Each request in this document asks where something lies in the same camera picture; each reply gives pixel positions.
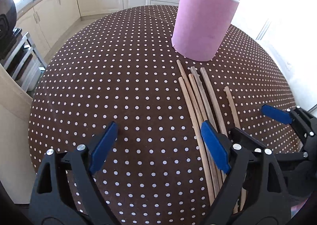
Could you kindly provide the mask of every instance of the wooden dowel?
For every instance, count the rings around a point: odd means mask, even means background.
[[[208,99],[207,99],[207,95],[206,95],[205,89],[202,86],[202,82],[201,82],[201,80],[200,80],[200,78],[198,76],[198,73],[197,73],[195,67],[191,67],[191,73],[193,74],[193,76],[195,78],[195,81],[196,81],[195,84],[198,87],[200,96],[202,98],[203,105],[205,106],[205,110],[207,112],[208,120],[211,123],[211,125],[217,130],[215,119],[214,119],[214,116],[212,114],[212,111],[211,111],[210,104],[209,104]],[[218,186],[219,186],[219,188],[221,188],[222,183],[224,181],[224,175],[219,169],[216,169],[216,172],[217,172]]]
[[[196,85],[196,82],[195,82],[193,74],[189,74],[188,77],[189,77],[189,81],[191,82],[191,86],[193,88],[193,91],[194,91],[194,94],[195,94],[196,98],[197,98],[197,96],[200,98],[200,94],[199,94],[199,91],[198,91],[198,88],[197,88],[197,85]],[[212,184],[214,186],[214,193],[215,193],[215,197],[216,197],[218,195],[219,189],[220,189],[219,188],[218,175],[217,175],[217,168],[216,168],[215,162],[214,162],[214,160],[213,160],[213,158],[212,158],[212,156],[211,156],[206,144],[205,144],[205,149],[206,149],[206,152],[207,152],[207,158],[208,158],[210,172],[211,172]]]
[[[201,82],[201,80],[200,80],[200,78],[198,76],[198,73],[197,73],[195,67],[191,67],[191,73],[194,75],[194,78],[196,80],[196,84],[197,84],[198,90],[200,92],[200,96],[202,97],[202,102],[203,102],[203,105],[205,106],[205,110],[206,110],[206,113],[207,113],[208,120],[212,124],[213,127],[216,127],[215,119],[213,117],[213,114],[212,114],[212,111],[211,111],[211,108],[210,108],[210,105],[209,105],[209,102],[208,102],[208,99],[207,99],[207,95],[206,95],[205,89],[202,86],[202,82]]]
[[[229,87],[226,86],[224,88],[224,91],[226,92],[227,99],[229,101],[229,106],[231,108],[231,113],[232,113],[232,116],[233,116],[233,122],[235,124],[235,127],[241,129],[239,118],[238,118],[238,114],[237,114],[237,110],[236,110],[236,106],[235,106],[235,103],[233,101],[233,97],[231,95]],[[243,209],[246,197],[247,197],[247,191],[244,188],[242,188],[241,189],[241,198],[240,198],[240,211],[242,211],[242,209]]]
[[[191,83],[191,87],[193,88],[193,91],[194,91],[194,94],[195,94],[195,97],[196,97],[196,100],[197,100],[197,103],[198,103],[198,106],[200,109],[202,119],[203,119],[203,121],[205,121],[205,120],[207,120],[207,114],[205,111],[205,107],[203,106],[202,99],[200,97],[199,90],[198,90],[197,84],[195,82],[194,75],[189,74],[188,77],[189,77],[189,81]]]
[[[200,156],[201,156],[201,161],[202,161],[202,166],[203,166],[203,170],[205,173],[205,178],[206,178],[206,184],[207,184],[207,190],[208,190],[208,196],[209,196],[209,203],[210,205],[212,205],[213,201],[215,200],[215,195],[214,195],[214,191],[213,191],[213,185],[212,185],[212,180],[211,180],[211,174],[210,174],[210,170],[209,170],[209,166],[208,166],[208,160],[207,160],[207,155],[206,152],[204,150],[204,143],[203,140],[201,138],[200,135],[200,129],[199,129],[199,125],[195,116],[195,112],[193,109],[193,105],[191,104],[191,100],[189,98],[189,94],[187,92],[184,80],[182,77],[179,78],[179,82],[180,82],[180,87],[182,89],[185,101],[186,101],[186,105],[189,111],[189,115],[191,118],[191,122],[193,124],[194,127],[194,132],[196,135],[196,139],[197,139],[197,143],[198,143],[198,147],[199,147],[199,152],[200,152]]]
[[[193,90],[191,88],[191,84],[188,81],[188,78],[186,76],[185,70],[184,70],[180,60],[177,60],[176,63],[177,63],[178,68],[180,70],[180,74],[182,75],[182,78],[183,78],[183,80],[185,82],[189,97],[191,99],[191,103],[194,106],[194,110],[195,110],[195,113],[196,113],[197,120],[198,120],[199,124],[202,124],[202,122],[203,122],[202,116],[201,116],[201,113],[199,112],[198,103],[197,103],[197,100],[195,98],[194,92],[193,92]]]

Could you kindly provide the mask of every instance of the bamboo stick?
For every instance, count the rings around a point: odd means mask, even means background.
[[[199,125],[195,116],[195,112],[193,109],[193,105],[191,104],[191,100],[189,98],[189,94],[188,91],[186,89],[186,85],[184,83],[184,80],[182,77],[179,78],[179,82],[180,82],[180,87],[182,89],[185,101],[186,101],[186,105],[189,111],[189,115],[191,118],[191,122],[193,124],[194,127],[194,132],[196,135],[196,139],[197,139],[197,143],[199,146],[199,151],[200,151],[200,156],[201,156],[201,161],[202,161],[202,166],[203,166],[203,170],[205,173],[205,178],[206,178],[206,184],[207,184],[207,190],[208,190],[208,196],[209,196],[209,203],[210,205],[212,205],[213,201],[215,200],[215,195],[214,195],[214,191],[213,191],[213,185],[212,185],[212,180],[211,180],[211,174],[210,174],[210,170],[209,170],[209,165],[208,165],[208,160],[207,160],[207,155],[206,152],[204,150],[204,143],[203,140],[201,138],[200,135],[200,129],[199,129]]]
[[[233,97],[231,95],[230,89],[229,89],[228,86],[226,86],[224,88],[224,90],[226,92],[227,99],[229,101],[229,106],[231,108],[231,113],[232,113],[232,116],[233,116],[233,122],[235,124],[235,127],[241,129],[239,118],[238,118],[238,114],[237,114],[237,110],[236,110],[236,106],[235,106],[235,103],[233,101]],[[247,191],[244,188],[242,188],[241,189],[241,198],[240,198],[240,209],[239,209],[240,211],[242,211],[242,209],[243,209],[243,206],[245,204],[246,196],[247,196]]]

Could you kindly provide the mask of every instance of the door handle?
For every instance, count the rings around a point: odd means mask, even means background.
[[[38,21],[40,22],[40,21],[41,21],[41,19],[40,19],[39,14],[37,13],[37,11],[36,11],[35,13],[36,13],[36,15],[37,15],[37,19],[38,19]]]
[[[35,13],[33,14],[33,17],[35,19],[35,22],[38,24]]]

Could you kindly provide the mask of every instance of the pink container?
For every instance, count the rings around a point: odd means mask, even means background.
[[[180,0],[172,46],[192,60],[211,60],[238,5],[239,0]]]

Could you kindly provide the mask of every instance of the brown tablecloth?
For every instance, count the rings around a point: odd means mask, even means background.
[[[298,150],[290,126],[260,113],[263,104],[295,106],[269,55],[230,26],[212,61],[184,58],[171,45],[176,13],[174,6],[143,6],[90,24],[56,53],[34,95],[29,144],[36,171],[48,148],[72,151],[110,121],[118,123],[118,139],[95,180],[122,224],[199,224],[208,211],[177,59],[187,73],[191,66],[206,68],[227,130],[234,124],[225,86],[232,89],[243,130],[274,152]]]

